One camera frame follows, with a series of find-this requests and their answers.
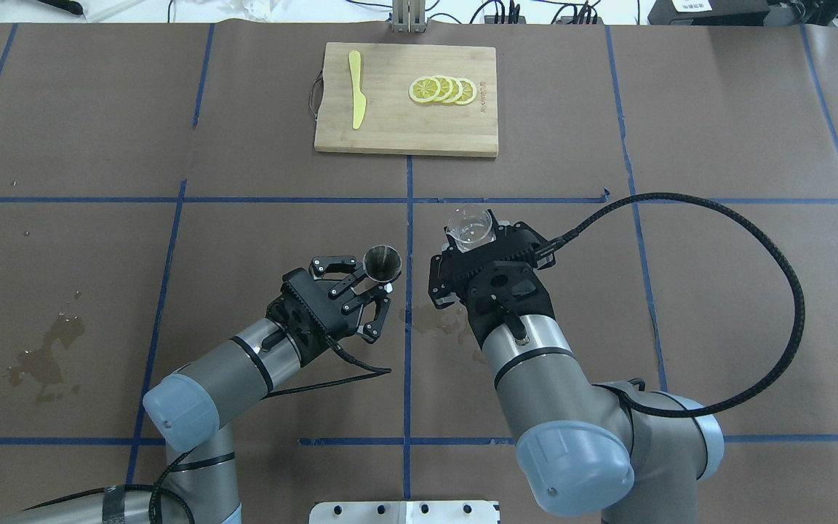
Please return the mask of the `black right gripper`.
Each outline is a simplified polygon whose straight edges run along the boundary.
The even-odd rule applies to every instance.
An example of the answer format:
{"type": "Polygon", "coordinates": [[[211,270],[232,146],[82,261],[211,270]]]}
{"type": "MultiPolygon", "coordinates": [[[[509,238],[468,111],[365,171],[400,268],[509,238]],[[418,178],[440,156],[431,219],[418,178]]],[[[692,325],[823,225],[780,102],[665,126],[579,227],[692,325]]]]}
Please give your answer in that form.
{"type": "Polygon", "coordinates": [[[525,338],[524,316],[556,317],[548,290],[536,274],[554,264],[549,240],[531,226],[499,226],[495,239],[485,245],[460,252],[457,242],[449,241],[433,255],[428,295],[437,309],[460,303],[480,346],[500,326],[525,338]]]}

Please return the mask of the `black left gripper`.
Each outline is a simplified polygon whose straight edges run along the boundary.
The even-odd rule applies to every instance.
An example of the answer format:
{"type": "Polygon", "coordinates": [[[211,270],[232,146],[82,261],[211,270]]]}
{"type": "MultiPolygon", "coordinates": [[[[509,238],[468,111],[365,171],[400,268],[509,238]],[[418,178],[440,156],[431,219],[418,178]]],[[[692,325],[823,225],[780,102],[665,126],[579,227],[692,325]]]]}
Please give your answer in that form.
{"type": "Polygon", "coordinates": [[[356,294],[366,279],[362,262],[353,255],[319,256],[308,267],[293,269],[282,277],[282,288],[266,309],[295,348],[300,365],[306,366],[330,348],[328,338],[342,341],[359,336],[369,344],[383,334],[391,309],[390,283],[356,294]]]}

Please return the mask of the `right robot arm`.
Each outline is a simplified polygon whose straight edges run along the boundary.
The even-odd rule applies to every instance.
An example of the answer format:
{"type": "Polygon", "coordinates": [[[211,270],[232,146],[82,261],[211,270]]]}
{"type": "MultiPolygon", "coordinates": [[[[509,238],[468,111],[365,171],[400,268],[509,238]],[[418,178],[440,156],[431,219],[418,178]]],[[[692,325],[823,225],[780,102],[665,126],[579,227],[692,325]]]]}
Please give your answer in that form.
{"type": "Polygon", "coordinates": [[[437,309],[465,306],[539,507],[603,523],[697,522],[698,483],[725,453],[715,417],[691,416],[698,403],[682,396],[588,380],[538,278],[555,262],[548,239],[526,223],[485,211],[444,231],[428,294],[437,309]]]}

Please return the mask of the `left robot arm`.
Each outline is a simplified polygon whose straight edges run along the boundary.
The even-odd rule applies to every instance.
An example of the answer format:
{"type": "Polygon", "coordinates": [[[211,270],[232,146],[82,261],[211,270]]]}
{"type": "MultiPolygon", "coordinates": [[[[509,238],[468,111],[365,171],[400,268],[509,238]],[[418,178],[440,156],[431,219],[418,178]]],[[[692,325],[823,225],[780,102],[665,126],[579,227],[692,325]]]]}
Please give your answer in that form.
{"type": "Polygon", "coordinates": [[[377,245],[362,258],[317,256],[286,273],[262,319],[144,394],[167,454],[153,483],[76,492],[0,523],[239,523],[232,422],[265,399],[389,374],[340,343],[379,339],[401,271],[396,249],[377,245]]]}

